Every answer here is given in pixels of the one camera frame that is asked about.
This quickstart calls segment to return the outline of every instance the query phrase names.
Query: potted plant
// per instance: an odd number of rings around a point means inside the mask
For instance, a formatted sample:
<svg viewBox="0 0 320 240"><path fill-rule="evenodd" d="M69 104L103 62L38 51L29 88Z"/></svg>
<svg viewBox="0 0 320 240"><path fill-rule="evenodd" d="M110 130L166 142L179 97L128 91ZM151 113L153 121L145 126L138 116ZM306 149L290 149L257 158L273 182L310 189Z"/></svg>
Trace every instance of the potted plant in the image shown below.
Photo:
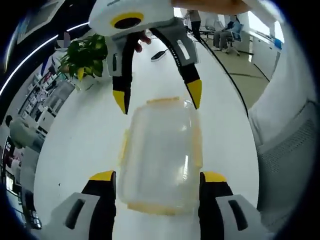
<svg viewBox="0 0 320 240"><path fill-rule="evenodd" d="M71 78L85 81L86 76L102 77L103 61L107 58L108 48L105 38L94 34L84 40L73 41L61 58L61 72L69 73Z"/></svg>

